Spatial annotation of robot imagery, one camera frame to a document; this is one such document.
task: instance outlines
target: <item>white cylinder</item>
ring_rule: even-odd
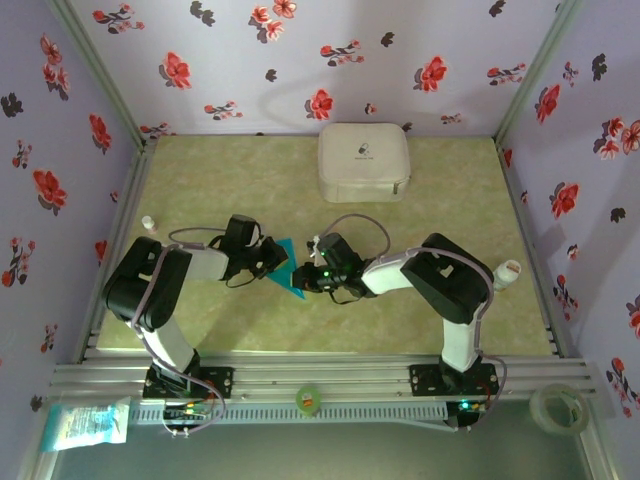
[[[151,218],[149,215],[145,215],[144,217],[142,217],[142,226],[149,233],[156,233],[158,231],[158,228],[156,227],[156,222],[154,222],[153,218]]]
[[[493,291],[501,292],[520,276],[522,267],[515,260],[507,260],[493,272]]]

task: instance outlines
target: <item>tape roll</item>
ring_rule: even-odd
[[[577,435],[589,424],[586,400],[569,385],[556,383],[536,391],[529,411],[542,430],[555,435]]]

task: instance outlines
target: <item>plastic bag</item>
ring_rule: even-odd
[[[110,405],[53,405],[40,450],[54,452],[98,443],[126,442],[130,403],[128,397]]]

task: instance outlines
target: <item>white bottle cap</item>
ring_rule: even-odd
[[[156,222],[154,222],[153,218],[151,218],[149,215],[145,215],[144,217],[142,217],[142,226],[147,230],[153,230],[153,227],[156,226]]]

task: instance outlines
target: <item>floor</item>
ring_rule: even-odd
[[[62,452],[54,480],[588,480],[579,437],[544,433],[527,402],[471,433],[399,424],[213,426],[188,440],[133,427],[124,445]]]
[[[524,267],[496,295],[485,317],[487,353],[548,355],[549,344],[502,170],[490,138],[409,138],[411,185],[398,203],[330,204],[317,185],[316,137],[173,136],[156,149],[130,240],[155,238],[195,225],[224,227],[233,213],[256,218],[274,239],[293,239],[298,264],[305,242],[349,212],[368,214],[388,229],[391,253],[419,246],[440,232],[490,268],[507,259]],[[363,257],[384,238],[353,219],[337,229]],[[209,240],[210,235],[190,237]],[[227,289],[213,281],[186,282],[176,319],[201,354],[215,351],[438,353],[442,320],[412,289],[347,306],[324,294],[300,299],[268,279]],[[140,348],[138,339],[108,315],[98,346]]]

